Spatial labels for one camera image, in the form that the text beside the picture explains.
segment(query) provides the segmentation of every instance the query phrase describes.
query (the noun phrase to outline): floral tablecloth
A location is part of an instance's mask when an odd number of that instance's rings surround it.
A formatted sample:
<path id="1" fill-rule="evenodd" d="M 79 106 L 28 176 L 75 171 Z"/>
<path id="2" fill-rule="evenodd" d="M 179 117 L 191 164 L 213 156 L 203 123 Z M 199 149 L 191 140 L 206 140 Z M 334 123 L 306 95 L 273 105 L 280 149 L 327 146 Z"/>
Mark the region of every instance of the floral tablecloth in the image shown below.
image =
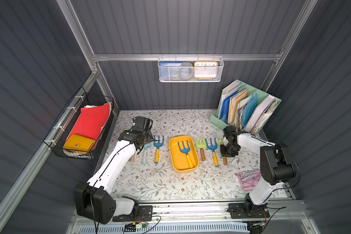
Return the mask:
<path id="1" fill-rule="evenodd" d="M 164 135 L 164 145 L 160 147 L 159 163 L 154 163 L 156 147 L 150 147 L 146 165 L 142 165 L 143 152 L 136 155 L 134 163 L 126 163 L 116 180 L 112 195 L 128 196 L 138 200 L 174 200 L 174 199 L 236 199 L 244 198 L 237 173 L 260 168 L 260 157 L 252 151 L 242 148 L 235 158 L 228 158 L 224 166 L 219 148 L 216 154 L 220 167 L 214 167 L 211 150 L 204 150 L 206 161 L 189 173 L 178 174 L 172 166 L 169 140 L 175 136 L 189 135 L 191 138 L 223 138 L 223 133 L 209 124 L 209 117 L 214 110 L 123 110 L 104 160 L 108 158 L 122 131 L 130 129 L 132 118 L 143 116 L 153 120 L 152 134 Z M 277 190 L 272 197 L 287 197 L 284 190 Z"/>

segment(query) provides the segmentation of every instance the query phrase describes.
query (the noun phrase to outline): red paper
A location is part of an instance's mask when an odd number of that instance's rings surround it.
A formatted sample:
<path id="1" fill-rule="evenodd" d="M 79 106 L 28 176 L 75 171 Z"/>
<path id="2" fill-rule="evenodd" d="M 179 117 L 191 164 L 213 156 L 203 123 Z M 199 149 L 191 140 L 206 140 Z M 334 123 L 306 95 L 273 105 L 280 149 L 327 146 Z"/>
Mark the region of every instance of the red paper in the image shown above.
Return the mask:
<path id="1" fill-rule="evenodd" d="M 108 121 L 110 110 L 111 103 L 97 107 L 81 108 L 81 114 L 66 141 L 73 134 L 96 140 L 101 133 L 101 129 Z"/>

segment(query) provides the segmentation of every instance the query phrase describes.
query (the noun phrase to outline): vent grille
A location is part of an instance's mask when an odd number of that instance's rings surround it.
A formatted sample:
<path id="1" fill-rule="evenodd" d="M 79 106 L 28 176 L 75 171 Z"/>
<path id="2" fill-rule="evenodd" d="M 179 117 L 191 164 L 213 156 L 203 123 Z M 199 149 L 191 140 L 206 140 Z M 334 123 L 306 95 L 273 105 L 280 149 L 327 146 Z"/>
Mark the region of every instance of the vent grille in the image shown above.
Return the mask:
<path id="1" fill-rule="evenodd" d="M 155 224 L 151 223 L 149 227 L 137 228 L 135 232 L 126 232 L 130 234 L 143 233 L 150 230 Z M 100 225 L 98 233 L 122 234 L 124 224 L 107 224 Z M 147 233 L 179 233 L 179 232 L 205 233 L 205 232 L 234 232 L 250 233 L 247 230 L 247 224 L 241 222 L 193 222 L 193 223 L 160 223 L 154 229 Z M 82 225 L 79 229 L 80 234 L 94 234 L 93 225 Z"/>

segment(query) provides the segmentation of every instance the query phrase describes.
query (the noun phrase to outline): clock face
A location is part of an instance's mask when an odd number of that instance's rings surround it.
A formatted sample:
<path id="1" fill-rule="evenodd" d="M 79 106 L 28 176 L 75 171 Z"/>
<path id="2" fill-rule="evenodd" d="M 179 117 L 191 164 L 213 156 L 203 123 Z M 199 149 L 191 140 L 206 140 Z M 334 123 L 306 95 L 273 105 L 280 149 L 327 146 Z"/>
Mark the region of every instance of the clock face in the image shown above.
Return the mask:
<path id="1" fill-rule="evenodd" d="M 217 66 L 218 63 L 216 61 L 196 61 L 194 63 L 195 77 L 214 78 L 217 76 Z"/>

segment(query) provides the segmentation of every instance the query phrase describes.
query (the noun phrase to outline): yellow plastic tray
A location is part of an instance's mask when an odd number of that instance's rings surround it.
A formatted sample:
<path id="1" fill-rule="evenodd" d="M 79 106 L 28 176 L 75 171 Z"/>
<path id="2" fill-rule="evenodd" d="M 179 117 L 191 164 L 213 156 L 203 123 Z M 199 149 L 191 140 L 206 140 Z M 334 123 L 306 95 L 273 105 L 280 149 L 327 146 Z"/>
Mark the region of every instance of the yellow plastic tray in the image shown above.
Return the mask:
<path id="1" fill-rule="evenodd" d="M 178 147 L 178 142 L 180 143 L 180 146 L 182 149 L 183 149 L 182 142 L 184 142 L 185 146 L 187 147 L 187 144 L 186 144 L 187 140 L 189 141 L 189 145 L 190 145 L 190 151 L 189 151 L 190 160 L 193 165 L 196 165 L 193 168 L 189 167 L 186 159 L 186 154 L 182 153 Z M 174 137 L 170 139 L 169 149 L 170 149 L 170 157 L 172 158 L 172 164 L 176 172 L 178 173 L 191 172 L 191 171 L 194 171 L 199 166 L 199 157 L 191 137 L 179 136 L 179 137 Z"/>

